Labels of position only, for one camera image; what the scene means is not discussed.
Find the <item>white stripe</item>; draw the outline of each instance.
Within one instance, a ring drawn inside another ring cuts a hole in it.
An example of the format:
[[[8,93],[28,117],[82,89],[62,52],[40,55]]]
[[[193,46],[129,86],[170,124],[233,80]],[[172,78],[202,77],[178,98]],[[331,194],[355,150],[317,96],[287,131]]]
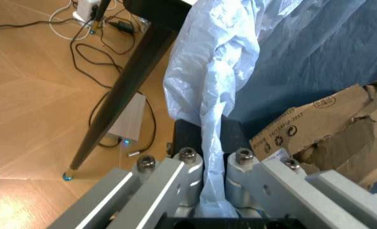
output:
[[[81,229],[86,226],[86,224],[91,221],[91,219],[101,210],[101,208],[115,195],[115,193],[121,189],[121,187],[130,179],[132,173],[129,172],[125,178],[123,178],[114,189],[112,189],[106,197],[99,202],[99,204],[81,221],[80,224],[75,229]]]
[[[170,185],[176,179],[178,173],[183,168],[183,166],[184,166],[184,163],[181,162],[180,165],[177,167],[176,171],[174,172],[174,174],[171,176],[170,180],[166,183],[166,185],[164,186],[164,188],[162,189],[162,191],[160,192],[160,194],[157,196],[157,198],[153,202],[152,206],[150,206],[150,208],[146,212],[145,216],[143,216],[142,220],[139,222],[139,224],[137,225],[136,229],[142,229],[143,226],[146,224],[147,220],[152,215],[153,211],[156,209],[156,207],[158,206],[159,202],[161,201],[161,199],[165,195],[166,191],[169,189]]]

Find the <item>table leg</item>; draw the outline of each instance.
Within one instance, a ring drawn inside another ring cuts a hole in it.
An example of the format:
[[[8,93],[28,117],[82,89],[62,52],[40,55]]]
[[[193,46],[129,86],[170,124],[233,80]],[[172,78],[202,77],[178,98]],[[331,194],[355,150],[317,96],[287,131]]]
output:
[[[70,169],[63,174],[64,180],[72,179],[75,171],[128,105],[176,36],[174,31],[150,25],[88,129]]]

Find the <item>torn cardboard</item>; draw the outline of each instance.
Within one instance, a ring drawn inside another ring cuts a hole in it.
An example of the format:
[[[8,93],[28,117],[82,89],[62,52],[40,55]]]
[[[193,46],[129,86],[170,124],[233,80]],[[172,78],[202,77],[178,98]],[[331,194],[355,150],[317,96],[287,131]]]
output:
[[[371,185],[377,181],[377,82],[291,108],[250,143],[260,161],[283,147],[299,153],[309,171],[334,169]]]

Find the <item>plastic bag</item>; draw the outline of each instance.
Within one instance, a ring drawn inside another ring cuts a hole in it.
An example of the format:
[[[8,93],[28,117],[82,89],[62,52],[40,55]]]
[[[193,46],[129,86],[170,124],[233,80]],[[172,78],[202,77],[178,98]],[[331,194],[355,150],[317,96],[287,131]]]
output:
[[[224,193],[221,115],[233,110],[236,91],[254,70],[259,32],[269,33],[299,2],[198,0],[186,17],[163,86],[169,115],[201,126],[205,172],[197,216],[237,216]]]

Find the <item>screw head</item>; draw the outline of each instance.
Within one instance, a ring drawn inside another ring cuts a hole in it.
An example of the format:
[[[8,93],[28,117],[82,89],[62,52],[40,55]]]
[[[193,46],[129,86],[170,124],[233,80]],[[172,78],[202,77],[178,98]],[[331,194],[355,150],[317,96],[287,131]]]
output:
[[[235,151],[235,161],[240,165],[252,163],[253,152],[250,149],[239,148]]]
[[[178,152],[178,159],[186,164],[192,164],[196,161],[197,152],[191,147],[181,148]]]
[[[152,172],[156,167],[156,160],[151,155],[142,155],[136,161],[137,170],[141,173]]]
[[[283,163],[288,166],[291,170],[296,170],[300,168],[300,164],[293,158],[286,158],[283,160]]]

